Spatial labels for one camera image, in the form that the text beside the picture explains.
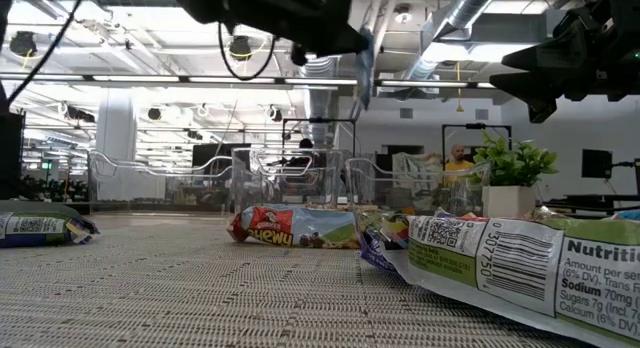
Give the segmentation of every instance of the green plant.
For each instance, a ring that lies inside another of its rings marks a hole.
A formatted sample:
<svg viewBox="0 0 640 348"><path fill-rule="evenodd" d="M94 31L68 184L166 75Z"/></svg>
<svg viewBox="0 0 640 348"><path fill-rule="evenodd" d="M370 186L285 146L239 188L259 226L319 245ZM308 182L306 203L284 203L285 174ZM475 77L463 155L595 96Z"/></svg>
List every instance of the green plant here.
<svg viewBox="0 0 640 348"><path fill-rule="evenodd" d="M492 186L531 187L540 178L540 174L555 174L556 153L536 148L531 141L515 142L508 150L504 138L493 139L486 131L482 132L484 148L476 150L473 157L476 163L491 163Z"/></svg>

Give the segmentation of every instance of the textured floor mat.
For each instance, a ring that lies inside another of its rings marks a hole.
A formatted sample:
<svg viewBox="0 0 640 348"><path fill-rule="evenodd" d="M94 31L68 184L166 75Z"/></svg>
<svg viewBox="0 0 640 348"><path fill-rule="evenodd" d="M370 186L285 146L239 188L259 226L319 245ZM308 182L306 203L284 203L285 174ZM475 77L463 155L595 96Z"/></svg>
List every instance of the textured floor mat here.
<svg viewBox="0 0 640 348"><path fill-rule="evenodd" d="M85 246L0 250L0 347L578 347L347 250L232 243L222 220L94 219Z"/></svg>

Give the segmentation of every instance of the potted plant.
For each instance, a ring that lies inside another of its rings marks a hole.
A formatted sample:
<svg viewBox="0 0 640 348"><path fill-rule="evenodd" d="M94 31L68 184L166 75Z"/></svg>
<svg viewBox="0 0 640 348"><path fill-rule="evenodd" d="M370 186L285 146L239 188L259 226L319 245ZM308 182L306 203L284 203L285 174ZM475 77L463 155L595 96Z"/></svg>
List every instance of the potted plant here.
<svg viewBox="0 0 640 348"><path fill-rule="evenodd" d="M484 148L473 157L476 163L491 163L489 187L483 191L484 213L488 217L519 218L535 208L533 185L540 174L555 174L556 153L536 148L531 141L515 142L512 150L503 138L482 132Z"/></svg>

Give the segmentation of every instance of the yellow shirt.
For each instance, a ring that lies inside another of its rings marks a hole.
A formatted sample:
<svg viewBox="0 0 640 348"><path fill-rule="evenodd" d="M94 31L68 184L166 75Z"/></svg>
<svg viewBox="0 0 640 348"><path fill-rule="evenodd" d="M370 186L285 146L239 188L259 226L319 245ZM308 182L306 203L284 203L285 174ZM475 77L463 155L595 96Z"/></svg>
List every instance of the yellow shirt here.
<svg viewBox="0 0 640 348"><path fill-rule="evenodd" d="M458 162L449 162L444 166L444 170L447 172L453 172L453 171L460 171L460 170L467 170L469 168L473 167L473 163L471 162L467 162L465 160L463 160L462 162L458 163ZM456 177L455 176L445 176L444 179L444 185L445 187L450 187L453 182L456 181Z"/></svg>

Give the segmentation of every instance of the clear acrylic enclosure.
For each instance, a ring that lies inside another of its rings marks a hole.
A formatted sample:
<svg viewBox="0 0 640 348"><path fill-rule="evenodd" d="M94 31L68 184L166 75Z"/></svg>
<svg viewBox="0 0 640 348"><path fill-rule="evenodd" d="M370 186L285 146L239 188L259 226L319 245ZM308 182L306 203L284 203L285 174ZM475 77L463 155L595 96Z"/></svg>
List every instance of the clear acrylic enclosure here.
<svg viewBox="0 0 640 348"><path fill-rule="evenodd" d="M95 212L185 212L228 215L231 157L201 167L155 167L89 155L90 204Z"/></svg>
<svg viewBox="0 0 640 348"><path fill-rule="evenodd" d="M273 204L334 208L343 165L344 152L339 150L234 149L235 211Z"/></svg>
<svg viewBox="0 0 640 348"><path fill-rule="evenodd" d="M352 207L433 215L438 208L455 214L483 215L482 188L489 184L489 165L442 172L428 169L385 171L368 159L345 163L349 202Z"/></svg>

